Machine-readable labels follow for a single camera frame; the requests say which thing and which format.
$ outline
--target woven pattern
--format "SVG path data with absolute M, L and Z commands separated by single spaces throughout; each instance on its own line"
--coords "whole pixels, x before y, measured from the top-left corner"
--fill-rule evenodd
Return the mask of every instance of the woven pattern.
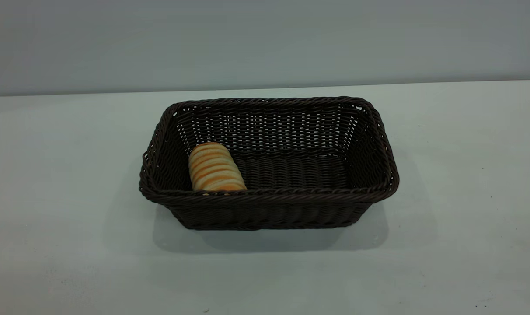
M 247 191 L 192 191 L 188 157 L 225 145 Z M 383 123 L 362 98 L 221 98 L 167 108 L 143 155 L 140 191 L 191 229 L 333 228 L 399 184 Z

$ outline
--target rectangular basket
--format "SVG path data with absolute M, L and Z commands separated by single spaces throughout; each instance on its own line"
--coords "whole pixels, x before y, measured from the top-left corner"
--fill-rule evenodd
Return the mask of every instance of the rectangular basket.
M 188 157 L 226 146 L 247 191 L 193 191 Z M 399 184 L 384 124 L 362 98 L 221 98 L 170 106 L 143 155 L 140 191 L 189 229 L 345 227 Z

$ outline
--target wicker basket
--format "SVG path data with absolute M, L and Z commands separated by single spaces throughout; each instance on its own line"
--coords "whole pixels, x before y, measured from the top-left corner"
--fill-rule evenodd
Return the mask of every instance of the wicker basket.
M 193 191 L 187 159 L 225 145 L 247 191 Z M 399 184 L 384 124 L 362 98 L 221 98 L 167 108 L 140 191 L 189 229 L 345 227 Z

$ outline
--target basket bottom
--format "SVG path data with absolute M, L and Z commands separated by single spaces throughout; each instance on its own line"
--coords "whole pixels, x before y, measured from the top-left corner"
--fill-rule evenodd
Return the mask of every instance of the basket bottom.
M 341 156 L 309 151 L 233 154 L 248 189 L 352 188 Z

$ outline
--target bread slice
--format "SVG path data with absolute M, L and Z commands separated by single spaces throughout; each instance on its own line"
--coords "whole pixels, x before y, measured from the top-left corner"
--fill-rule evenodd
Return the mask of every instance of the bread slice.
M 196 146 L 189 155 L 193 190 L 246 190 L 240 170 L 228 149 L 217 142 Z

